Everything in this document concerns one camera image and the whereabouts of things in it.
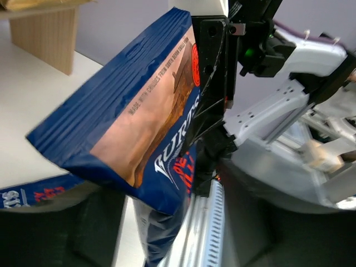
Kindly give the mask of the wooden two-tier shelf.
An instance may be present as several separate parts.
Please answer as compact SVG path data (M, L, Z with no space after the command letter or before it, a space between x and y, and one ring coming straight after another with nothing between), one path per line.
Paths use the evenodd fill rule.
M12 43L66 75L73 70L79 6L1 10Z

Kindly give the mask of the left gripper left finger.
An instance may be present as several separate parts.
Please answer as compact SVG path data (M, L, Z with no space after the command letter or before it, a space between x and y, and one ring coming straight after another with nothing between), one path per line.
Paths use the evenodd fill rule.
M1 212L1 266L111 266L124 203L100 189L62 211Z

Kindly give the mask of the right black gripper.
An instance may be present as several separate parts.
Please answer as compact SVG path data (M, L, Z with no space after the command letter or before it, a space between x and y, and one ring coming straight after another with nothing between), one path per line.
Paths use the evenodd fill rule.
M200 138L213 140L223 126L226 76L274 77L283 56L268 45L274 33L273 18L281 1L228 1L228 18L193 16L192 25L199 56L200 98L180 155ZM244 34L230 35L228 25L244 26Z

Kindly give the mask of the blue burts chips bag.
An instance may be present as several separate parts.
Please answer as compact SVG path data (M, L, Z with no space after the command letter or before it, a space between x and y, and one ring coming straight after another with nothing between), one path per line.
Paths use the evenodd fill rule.
M145 254L144 266L158 266L181 229L189 202L185 200L173 215L158 212L138 200L133 201L133 206Z
M43 180L1 189L1 209L30 207L50 200L84 183L72 174L48 177Z
M124 191L172 215L192 180L194 153L178 155L200 101L188 11L148 26L28 135L75 176Z

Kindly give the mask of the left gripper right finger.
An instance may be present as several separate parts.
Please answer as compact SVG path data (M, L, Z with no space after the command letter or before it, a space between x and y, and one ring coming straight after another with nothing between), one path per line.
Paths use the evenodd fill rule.
M223 266L354 266L355 212L307 204L256 181L228 160Z

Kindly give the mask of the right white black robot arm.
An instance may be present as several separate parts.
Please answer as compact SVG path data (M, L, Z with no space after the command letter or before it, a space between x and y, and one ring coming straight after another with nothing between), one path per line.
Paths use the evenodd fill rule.
M280 1L170 1L190 12L202 99L185 145L284 209L355 209L355 54L279 23Z

